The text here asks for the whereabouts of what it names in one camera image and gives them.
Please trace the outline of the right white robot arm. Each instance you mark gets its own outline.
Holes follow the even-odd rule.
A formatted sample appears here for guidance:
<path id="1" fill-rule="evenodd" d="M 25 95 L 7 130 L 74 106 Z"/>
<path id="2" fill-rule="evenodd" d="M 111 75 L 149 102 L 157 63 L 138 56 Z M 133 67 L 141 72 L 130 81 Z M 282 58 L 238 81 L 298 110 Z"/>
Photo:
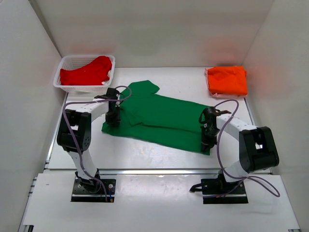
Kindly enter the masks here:
<path id="1" fill-rule="evenodd" d="M 239 143 L 239 160 L 227 168 L 221 168 L 216 179 L 202 185 L 202 189 L 215 187 L 219 194 L 226 194 L 236 188 L 250 173 L 278 166 L 280 159 L 268 127 L 256 127 L 235 118 L 230 111 L 215 107 L 205 108 L 199 116 L 201 124 L 201 152 L 219 148 L 223 132 Z"/>

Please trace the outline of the green t shirt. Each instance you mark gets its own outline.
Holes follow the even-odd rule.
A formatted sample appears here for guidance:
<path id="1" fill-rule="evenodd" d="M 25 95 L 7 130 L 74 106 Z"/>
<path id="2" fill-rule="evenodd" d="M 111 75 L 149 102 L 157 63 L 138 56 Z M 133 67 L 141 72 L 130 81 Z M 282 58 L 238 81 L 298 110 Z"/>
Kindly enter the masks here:
<path id="1" fill-rule="evenodd" d="M 127 100 L 120 105 L 120 125 L 103 123 L 103 133 L 138 139 L 175 149 L 209 155 L 201 150 L 198 121 L 205 105 L 158 94 L 149 80 L 133 82 L 122 91 Z"/>

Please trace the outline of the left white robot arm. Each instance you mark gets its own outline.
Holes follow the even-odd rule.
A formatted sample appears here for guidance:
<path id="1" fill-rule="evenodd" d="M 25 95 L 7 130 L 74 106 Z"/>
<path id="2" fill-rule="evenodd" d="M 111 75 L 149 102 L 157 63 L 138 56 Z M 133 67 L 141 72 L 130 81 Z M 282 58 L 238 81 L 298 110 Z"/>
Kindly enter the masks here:
<path id="1" fill-rule="evenodd" d="M 92 122 L 105 115 L 108 126 L 119 127 L 122 101 L 119 90 L 109 87 L 106 94 L 98 95 L 92 101 L 82 102 L 83 106 L 77 110 L 69 109 L 69 104 L 62 110 L 57 144 L 70 155 L 77 170 L 75 175 L 79 184 L 91 194 L 107 193 L 89 152 Z"/>

